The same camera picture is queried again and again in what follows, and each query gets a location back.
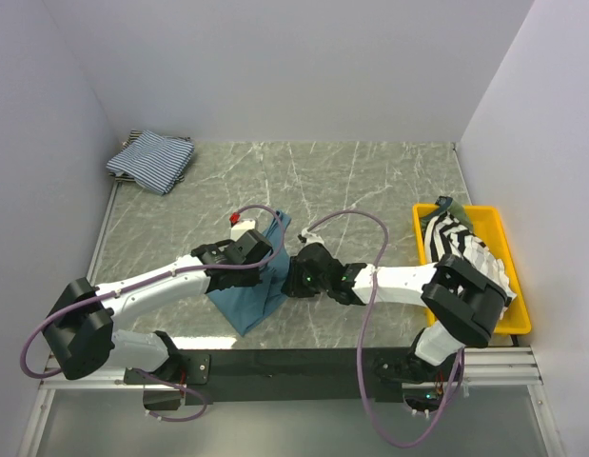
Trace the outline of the black white striped tank top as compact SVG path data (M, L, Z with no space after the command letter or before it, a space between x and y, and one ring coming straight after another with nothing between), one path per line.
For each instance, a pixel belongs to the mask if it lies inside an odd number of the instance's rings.
M480 237L448 212L423 217L421 225L423 251L430 263L436 263L444 255L450 254L463 258L504 290L504 306L510 306L517 293L510 287L504 262L492 253Z

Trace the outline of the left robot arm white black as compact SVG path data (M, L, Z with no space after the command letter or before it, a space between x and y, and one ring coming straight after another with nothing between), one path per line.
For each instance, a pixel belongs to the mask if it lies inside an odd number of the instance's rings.
M201 245L126 280L98 286L85 278L73 281L51 310L43 336L69 380L102 367L120 367L139 368L157 382L169 382L182 364L172 339L163 331L129 331L128 324L181 299L256 286L261 281L258 264L272 252L270 242L250 229L235 241Z

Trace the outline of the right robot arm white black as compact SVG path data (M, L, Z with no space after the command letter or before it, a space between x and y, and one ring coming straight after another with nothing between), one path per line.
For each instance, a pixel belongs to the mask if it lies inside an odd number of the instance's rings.
M411 384L432 380L463 348L488 347L508 302L500 285L454 254L423 266L376 267L343 264L321 243L290 258L282 293L296 298L325 293L346 306L387 303L429 309L436 322L418 333L407 354L376 364L385 377Z

